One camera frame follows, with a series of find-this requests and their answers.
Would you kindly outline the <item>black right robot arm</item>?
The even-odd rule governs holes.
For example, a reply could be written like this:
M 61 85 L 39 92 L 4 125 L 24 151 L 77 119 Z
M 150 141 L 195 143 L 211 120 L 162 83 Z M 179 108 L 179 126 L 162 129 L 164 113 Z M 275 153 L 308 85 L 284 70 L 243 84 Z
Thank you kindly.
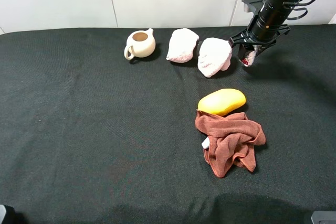
M 286 20 L 297 20 L 308 13 L 306 6 L 316 0 L 242 0 L 244 11 L 253 13 L 249 25 L 229 39 L 233 48 L 239 45 L 238 58 L 249 67 L 255 58 L 275 45 L 281 35 L 286 35 L 290 27 Z

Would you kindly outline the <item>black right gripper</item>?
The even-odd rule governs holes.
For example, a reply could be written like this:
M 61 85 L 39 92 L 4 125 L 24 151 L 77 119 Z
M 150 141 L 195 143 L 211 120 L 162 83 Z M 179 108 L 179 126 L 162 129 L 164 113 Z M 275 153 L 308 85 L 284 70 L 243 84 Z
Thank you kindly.
M 239 45 L 237 57 L 241 62 L 243 62 L 245 59 L 246 48 L 254 46 L 254 53 L 256 58 L 263 51 L 274 46 L 276 44 L 276 40 L 280 36 L 287 35 L 290 31 L 291 28 L 287 24 L 281 25 L 275 34 L 270 38 L 260 40 L 256 35 L 253 35 L 252 32 L 248 30 L 248 28 L 246 28 L 237 35 L 230 37 L 228 43 L 232 48 L 234 48 L 236 45 Z

